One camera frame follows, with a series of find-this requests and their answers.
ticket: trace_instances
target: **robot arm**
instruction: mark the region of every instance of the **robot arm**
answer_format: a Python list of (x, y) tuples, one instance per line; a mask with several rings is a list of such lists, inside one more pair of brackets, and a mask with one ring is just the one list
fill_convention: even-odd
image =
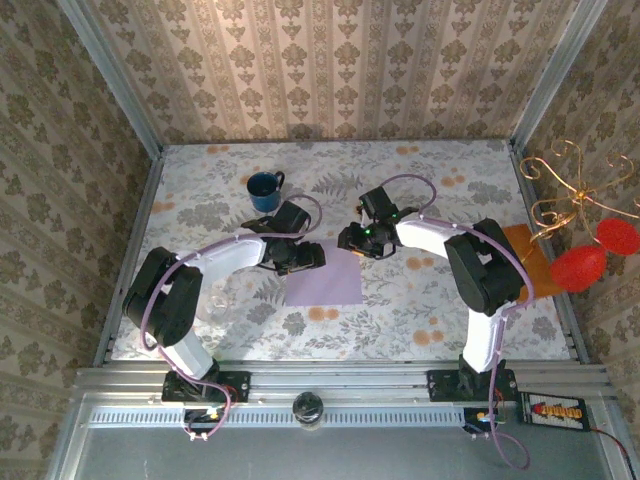
[[(181, 266), (170, 278), (171, 289), (158, 296), (149, 317), (148, 333), (180, 370), (203, 378), (214, 360), (192, 329), (203, 285), (211, 285), (233, 272), (262, 262), (267, 243), (259, 238), (222, 245), (207, 255)], [(123, 303), (123, 313), (140, 327), (142, 314), (158, 280), (178, 256), (158, 247), (145, 259)]]
[[(490, 370), (501, 311), (518, 298), (524, 284), (517, 270), (498, 250), (470, 233), (460, 234), (457, 229), (405, 218), (417, 209), (398, 210), (382, 186), (362, 195), (360, 204), (363, 221), (346, 227), (338, 237), (338, 246), (376, 260), (393, 255), (399, 246), (447, 258), (458, 293), (469, 307), (467, 343), (460, 368), (470, 370), (470, 375)], [(515, 256), (494, 220), (482, 220), (473, 228)], [(480, 255), (490, 260), (483, 263)]]
[[(456, 243), (459, 243), (456, 242), (456, 237), (462, 237), (458, 230), (429, 225), (420, 220), (403, 220), (396, 226), (396, 232), (403, 246), (419, 248), (444, 258), (449, 258), (448, 250), (454, 250)], [(470, 281), (471, 278), (467, 278), (466, 280), (468, 283), (465, 284), (464, 279), (456, 279), (459, 290), (461, 288), (467, 291), (474, 289), (473, 285), (475, 282)], [(519, 293), (522, 284), (516, 283), (516, 285), (519, 285), (517, 287)], [(516, 289), (510, 288), (509, 290), (515, 293)], [(494, 345), (498, 325), (501, 321), (501, 312), (508, 303), (504, 303), (495, 308), (487, 305), (483, 300), (480, 300), (479, 303), (477, 298), (475, 300), (476, 308), (488, 307), (487, 313), (489, 313), (489, 315), (485, 313), (487, 308), (483, 308), (483, 311), (476, 311), (469, 308), (467, 343), (462, 351), (462, 357), (476, 373), (482, 373), (490, 370), (492, 367), (493, 355), (495, 353)]]
[[(306, 211), (285, 201), (275, 216), (242, 225), (256, 232), (253, 238), (222, 241), (207, 254), (175, 270), (162, 286), (147, 324), (147, 333), (154, 337), (173, 365), (196, 379), (212, 378), (218, 373), (217, 363), (192, 329), (202, 287), (256, 265), (278, 275), (286, 275), (325, 264), (324, 251), (319, 244), (298, 243), (304, 234), (299, 237), (297, 234), (309, 220)], [(274, 234), (284, 235), (277, 238)], [(167, 270), (178, 261), (178, 255), (162, 247), (147, 255), (122, 305), (123, 313), (138, 328), (152, 292)]]

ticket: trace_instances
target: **aluminum frame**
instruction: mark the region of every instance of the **aluminum frame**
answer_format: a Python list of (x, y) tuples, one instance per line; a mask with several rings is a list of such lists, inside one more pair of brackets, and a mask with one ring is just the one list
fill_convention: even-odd
[(91, 15), (86, 2), (78, 0), (60, 0), (60, 8), (75, 28), (80, 41), (89, 52), (104, 77), (109, 90), (125, 113), (138, 139), (142, 142), (152, 162), (156, 162), (162, 152), (162, 145), (155, 128), (149, 122), (144, 107), (138, 100), (127, 75), (116, 60), (95, 18)]
[(518, 150), (524, 149), (533, 135), (606, 6), (606, 0), (578, 3), (511, 135)]
[[(532, 233), (538, 232), (540, 229), (531, 218), (531, 207), (538, 200), (536, 196), (535, 189), (533, 187), (533, 183), (530, 180), (527, 180), (520, 173), (520, 162), (524, 158), (524, 155), (521, 150), (518, 150), (516, 146), (512, 145), (509, 148), (509, 154), (511, 156), (511, 162), (513, 164), (513, 168), (516, 172), (516, 178), (518, 179), (518, 185), (520, 186), (520, 193), (522, 193), (522, 198), (524, 199), (524, 204), (527, 207), (527, 218), (529, 219), (529, 228)], [(553, 262), (556, 259), (556, 254), (553, 251), (551, 246), (551, 242), (549, 240), (539, 240), (538, 244), (540, 248), (544, 252), (545, 256), (549, 260), (549, 262)], [(571, 300), (569, 300), (569, 295), (566, 292), (561, 293), (560, 295), (555, 295), (553, 297), (553, 301), (556, 306), (556, 311), (558, 312), (558, 318), (569, 329), (570, 338), (567, 338), (568, 343), (572, 343), (573, 345), (568, 345), (569, 348), (574, 348), (578, 360), (581, 363), (589, 363), (589, 352), (587, 351), (587, 347), (584, 343), (584, 339), (582, 338), (582, 333), (580, 332), (580, 327), (578, 326), (578, 320), (576, 319), (576, 315), (573, 311), (573, 307), (571, 306)]]
[(113, 291), (109, 310), (107, 312), (104, 326), (102, 327), (100, 343), (98, 343), (98, 348), (96, 349), (96, 354), (93, 359), (94, 367), (99, 367), (104, 363), (111, 344), (115, 341), (118, 334), (118, 328), (120, 327), (120, 322), (122, 320), (121, 305), (122, 302), (124, 302), (127, 289), (133, 281), (133, 274), (135, 272), (138, 256), (140, 255), (144, 232), (147, 228), (149, 215), (151, 215), (151, 207), (153, 206), (153, 201), (156, 196), (156, 190), (160, 184), (163, 168), (164, 157), (160, 157), (156, 162), (151, 164), (151, 169), (147, 175), (147, 181), (144, 186), (144, 191), (142, 192), (142, 197), (140, 198), (140, 205), (138, 206), (138, 213), (136, 214), (133, 229), (131, 230), (131, 236), (127, 243), (127, 250), (124, 254), (124, 259), (122, 260), (122, 268), (120, 268), (118, 280), (116, 281), (116, 288)]
[[(511, 361), (508, 366), (515, 371), (521, 390), (584, 398), (595, 424), (604, 425), (603, 428), (630, 445), (626, 425), (619, 416), (615, 389), (602, 365), (566, 360)], [(226, 362), (222, 368), (252, 372), (248, 406), (235, 407), (252, 411), (290, 412), (293, 399), (306, 390), (320, 395), (327, 408), (380, 407), (404, 414), (463, 405), (430, 402), (426, 385), (426, 371), (457, 368), (456, 362)], [(80, 370), (71, 410), (60, 432), (47, 478), (75, 478), (94, 409), (126, 407), (132, 412), (136, 409), (166, 412), (170, 407), (160, 402), (166, 372), (163, 362), (153, 361), (118, 361), (103, 368)], [(605, 437), (600, 442), (603, 461), (608, 464), (612, 478), (631, 479), (618, 447)], [(638, 469), (635, 452), (630, 453)]]

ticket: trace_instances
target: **damask wallpaper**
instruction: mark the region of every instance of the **damask wallpaper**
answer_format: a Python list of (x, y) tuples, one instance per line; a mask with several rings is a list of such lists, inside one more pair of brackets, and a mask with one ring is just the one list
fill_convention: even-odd
[[(592, 184), (619, 173), (605, 162), (609, 152), (626, 154), (640, 169), (640, 1), (609, 1), (528, 149), (552, 159), (549, 146), (555, 138), (571, 139), (583, 148), (585, 180)], [(575, 163), (555, 165), (564, 175), (577, 176)], [(553, 197), (557, 182), (545, 176), (539, 191), (543, 197)], [(636, 171), (601, 200), (633, 212), (633, 197), (638, 194)], [(594, 228), (605, 217), (600, 209), (588, 210), (587, 216)], [(558, 236), (556, 247), (564, 251), (589, 240), (588, 233), (575, 225)], [(640, 448), (640, 255), (610, 256), (604, 278), (572, 300), (591, 354), (609, 367)]]
[(165, 144), (506, 138), (577, 0), (89, 0)]
[(0, 2), (0, 478), (41, 478), (149, 161), (55, 2)]

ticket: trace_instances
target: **cable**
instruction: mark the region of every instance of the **cable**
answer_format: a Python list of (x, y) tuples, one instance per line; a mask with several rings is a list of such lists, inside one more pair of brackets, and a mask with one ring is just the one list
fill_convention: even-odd
[(238, 403), (238, 399), (240, 398), (238, 390), (236, 390), (236, 388), (232, 387), (231, 385), (223, 385), (223, 387), (226, 388), (229, 393), (233, 392), (233, 394), (236, 396), (236, 399), (233, 401), (233, 405), (231, 405), (232, 407), (235, 406), (236, 403)]
[(396, 253), (396, 249), (394, 248), (393, 250), (391, 250), (391, 253), (387, 253), (386, 255), (383, 255), (380, 258), (376, 258), (376, 260), (384, 260), (385, 258), (393, 257), (395, 253)]
[(270, 272), (277, 272), (278, 271), (275, 268), (267, 267), (266, 265), (256, 265), (256, 267), (261, 268), (263, 270), (269, 270)]
[(471, 430), (473, 430), (474, 432), (476, 432), (476, 433), (480, 433), (480, 434), (482, 434), (482, 435), (484, 435), (485, 433), (487, 433), (487, 432), (485, 432), (484, 430), (482, 430), (481, 428), (476, 427), (473, 423), (465, 423), (465, 424), (464, 424), (464, 426), (465, 426), (465, 427), (468, 427), (468, 428), (470, 428)]
[(207, 432), (203, 432), (202, 434), (200, 434), (201, 435), (200, 437), (198, 437), (196, 432), (194, 432), (193, 429), (191, 428), (194, 423), (200, 422), (205, 419), (215, 422), (211, 414), (205, 413), (202, 415), (198, 415), (197, 417), (191, 418), (187, 423), (187, 426), (182, 427), (182, 429), (185, 431), (186, 434), (188, 434), (191, 437), (192, 440), (195, 440), (196, 438), (201, 438), (202, 440), (206, 441), (209, 439), (209, 435), (211, 435), (211, 432), (213, 431), (213, 427), (210, 428)]
[(424, 183), (429, 185), (429, 187), (431, 187), (431, 191), (433, 192), (433, 195), (431, 196), (431, 198), (427, 203), (425, 203), (422, 207), (420, 207), (420, 210), (418, 211), (418, 215), (422, 215), (422, 212), (424, 212), (427, 208), (429, 208), (433, 204), (433, 202), (436, 201), (436, 195), (437, 195), (436, 186), (433, 184), (431, 180), (429, 180), (426, 177), (423, 177), (422, 175), (415, 175), (413, 173), (401, 173), (399, 175), (394, 175), (393, 177), (387, 178), (384, 182), (380, 184), (380, 186), (383, 187), (387, 183), (392, 182), (393, 180), (396, 180), (398, 178), (417, 178), (418, 180), (422, 180)]
[(235, 237), (226, 238), (224, 240), (220, 240), (218, 242), (207, 245), (206, 247), (203, 247), (200, 250), (196, 250), (195, 252), (192, 252), (186, 255), (185, 257), (179, 259), (176, 263), (174, 263), (167, 269), (164, 275), (160, 277), (160, 280), (158, 281), (155, 288), (151, 292), (151, 297), (149, 298), (147, 307), (144, 309), (144, 313), (142, 314), (142, 321), (140, 322), (140, 340), (142, 342), (142, 347), (146, 351), (151, 352), (155, 350), (158, 346), (157, 344), (149, 345), (147, 343), (147, 338), (146, 338), (147, 326), (149, 324), (149, 316), (151, 315), (151, 310), (153, 309), (153, 306), (156, 303), (156, 299), (158, 298), (158, 295), (160, 294), (160, 291), (164, 286), (164, 284), (167, 283), (167, 280), (169, 279), (169, 277), (171, 277), (171, 275), (173, 275), (173, 273), (182, 265), (193, 260), (198, 256), (206, 255), (207, 253), (209, 253), (212, 250), (215, 250), (216, 248), (222, 247), (224, 245), (229, 245), (231, 243), (236, 243), (236, 242), (239, 242), (240, 240), (261, 240), (263, 238), (296, 238), (297, 239), (313, 232), (318, 228), (318, 226), (320, 225), (320, 222), (322, 221), (322, 206), (320, 205), (320, 202), (318, 202), (315, 198), (310, 197), (309, 195), (305, 195), (303, 193), (291, 195), (290, 197), (287, 197), (285, 200), (289, 200), (292, 198), (306, 198), (307, 200), (311, 200), (315, 204), (315, 206), (318, 208), (318, 219), (316, 220), (316, 223), (313, 225), (313, 227), (311, 227), (310, 229), (307, 229), (304, 232), (299, 232), (299, 233), (260, 233), (260, 234), (251, 233), (251, 234), (245, 234), (245, 235), (236, 235)]
[[(171, 277), (171, 275), (173, 275), (173, 273), (182, 265), (184, 265), (185, 263), (193, 260), (194, 258), (200, 255), (205, 255), (210, 251), (215, 250), (218, 247), (236, 243), (236, 242), (239, 242), (240, 240), (261, 240), (262, 238), (295, 238), (297, 239), (297, 238), (300, 238), (301, 236), (304, 236), (306, 234), (313, 232), (318, 228), (318, 226), (320, 225), (320, 222), (322, 221), (322, 206), (320, 205), (320, 202), (318, 202), (315, 198), (302, 193), (291, 195), (290, 197), (287, 197), (286, 200), (289, 200), (292, 198), (306, 198), (307, 200), (311, 200), (315, 204), (315, 206), (318, 208), (318, 219), (316, 220), (316, 223), (313, 225), (313, 227), (305, 230), (304, 232), (299, 232), (299, 233), (263, 233), (263, 234), (254, 233), (254, 234), (246, 234), (246, 235), (236, 235), (235, 237), (220, 240), (218, 242), (212, 243), (211, 245), (207, 245), (206, 247), (196, 250), (195, 252), (192, 252), (186, 255), (185, 257), (179, 259), (167, 269), (164, 275), (160, 277), (160, 280), (158, 281), (153, 291), (151, 292), (151, 296), (149, 297), (149, 302), (147, 303), (144, 313), (142, 314), (142, 320), (140, 322), (140, 341), (142, 343), (142, 347), (146, 351), (151, 352), (156, 348), (158, 348), (157, 343), (155, 343), (154, 345), (149, 345), (146, 339), (147, 326), (149, 324), (149, 316), (151, 315), (151, 310), (153, 309), (153, 305), (155, 304), (158, 298), (158, 295), (160, 294), (160, 291), (164, 286), (164, 284)], [(217, 383), (203, 382), (200, 379), (193, 378), (190, 375), (187, 375), (168, 357), (168, 355), (164, 352), (162, 348), (159, 348), (158, 350), (160, 352), (160, 355), (162, 355), (162, 357), (171, 366), (171, 368), (178, 375), (180, 375), (184, 380), (191, 383), (192, 385), (201, 385), (204, 387), (215, 388), (224, 394), (225, 408), (224, 408), (224, 413), (222, 415), (222, 418), (220, 419), (218, 424), (208, 433), (208, 436), (213, 435), (215, 432), (218, 431), (218, 429), (220, 429), (220, 427), (222, 427), (222, 425), (224, 425), (224, 423), (227, 421), (227, 418), (229, 416), (229, 410), (231, 409), (231, 397), (229, 396), (229, 392), (227, 391), (226, 388), (218, 385)]]
[[(437, 220), (437, 219), (434, 219), (434, 218), (427, 218), (424, 215), (422, 215), (421, 213), (419, 213), (419, 215), (420, 215), (420, 219), (422, 221), (426, 222), (426, 223), (430, 223), (432, 225), (436, 225), (436, 226), (439, 226), (439, 227), (442, 227), (442, 228), (447, 228), (447, 229), (462, 230), (462, 231), (470, 233), (471, 235), (474, 235), (474, 236), (478, 237), (480, 240), (488, 243), (493, 248), (498, 250), (502, 255), (504, 255), (507, 260), (509, 260), (509, 262), (513, 265), (513, 267), (518, 271), (518, 273), (522, 277), (522, 280), (524, 281), (525, 285), (527, 286), (527, 291), (528, 291), (528, 294), (529, 294), (528, 297), (527, 297), (527, 300), (524, 301), (521, 304), (516, 304), (516, 305), (512, 305), (511, 307), (507, 307), (500, 314), (501, 319), (500, 319), (500, 322), (498, 324), (498, 328), (496, 329), (495, 343), (493, 345), (493, 351), (495, 353), (494, 353), (493, 367), (491, 369), (491, 377), (490, 377), (490, 381), (489, 381), (489, 425), (491, 427), (491, 435), (493, 436), (493, 443), (495, 444), (496, 450), (498, 450), (498, 453), (500, 454), (500, 457), (502, 457), (502, 460), (504, 460), (504, 462), (507, 465), (509, 465), (511, 468), (514, 468), (514, 469), (517, 469), (517, 470), (527, 470), (531, 466), (531, 455), (529, 454), (529, 451), (527, 450), (527, 447), (525, 447), (524, 444), (522, 442), (520, 442), (520, 440), (518, 440), (517, 438), (513, 437), (512, 435), (509, 435), (509, 434), (503, 433), (503, 432), (498, 432), (496, 430), (496, 417), (495, 417), (495, 412), (493, 410), (493, 398), (494, 398), (494, 392), (495, 392), (495, 388), (496, 388), (496, 376), (498, 374), (498, 363), (500, 362), (500, 353), (499, 352), (500, 352), (500, 348), (502, 346), (502, 338), (504, 336), (504, 328), (505, 328), (505, 325), (506, 325), (507, 317), (508, 317), (508, 315), (510, 313), (515, 312), (516, 310), (520, 310), (522, 308), (526, 308), (526, 307), (528, 307), (529, 305), (531, 305), (533, 303), (533, 299), (534, 299), (533, 282), (529, 278), (529, 275), (527, 275), (527, 271), (520, 264), (518, 259), (516, 257), (514, 257), (511, 254), (511, 252), (509, 252), (506, 248), (504, 248), (502, 245), (500, 245), (498, 242), (496, 242), (493, 238), (488, 237), (487, 235), (484, 235), (483, 233), (480, 233), (480, 232), (474, 230), (473, 228), (467, 227), (465, 225), (458, 225), (458, 224), (446, 222), (444, 220)], [(522, 451), (522, 453), (524, 453), (524, 455), (526, 457), (526, 461), (525, 461), (524, 465), (515, 465), (515, 464), (513, 464), (511, 462), (511, 460), (509, 460), (507, 458), (507, 455), (502, 450), (502, 446), (500, 445), (499, 438), (504, 438), (506, 440), (509, 440), (510, 442), (514, 443)]]
[(614, 442), (616, 442), (616, 445), (618, 445), (618, 448), (620, 448), (620, 452), (622, 452), (622, 456), (624, 457), (625, 462), (627, 462), (627, 468), (629, 469), (631, 478), (633, 480), (638, 480), (638, 477), (636, 476), (636, 472), (633, 469), (633, 464), (631, 463), (631, 456), (629, 455), (629, 452), (627, 451), (627, 449), (624, 448), (624, 445), (622, 444), (622, 442), (618, 440), (616, 437), (614, 437), (613, 435), (611, 435), (610, 433), (607, 433), (604, 430), (600, 430), (599, 428), (592, 428), (591, 431), (599, 433), (600, 435), (605, 435), (609, 437), (611, 440), (613, 440)]
[(496, 408), (498, 408), (498, 405), (500, 404), (500, 402), (502, 402), (502, 411), (504, 412), (504, 395), (502, 395), (502, 392), (500, 391), (500, 389), (496, 388), (496, 397), (498, 397), (496, 399)]

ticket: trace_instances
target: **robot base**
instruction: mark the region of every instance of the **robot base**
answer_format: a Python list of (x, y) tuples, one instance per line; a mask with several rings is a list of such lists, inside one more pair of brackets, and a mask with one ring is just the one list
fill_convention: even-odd
[[(496, 400), (515, 402), (518, 399), (518, 384), (513, 370), (504, 368), (505, 361), (498, 364), (496, 390), (502, 397)], [(430, 370), (427, 372), (427, 387), (432, 402), (486, 402), (489, 398), (491, 372), (476, 373), (462, 355), (458, 370)]]
[[(251, 373), (249, 372), (215, 372), (202, 378), (205, 382), (217, 383), (221, 386), (229, 386), (231, 401), (234, 403), (247, 403), (251, 389)], [(176, 372), (169, 372), (164, 377), (162, 385), (162, 403), (179, 402), (183, 404), (205, 403), (223, 404), (225, 397), (222, 392), (211, 387), (192, 385)]]

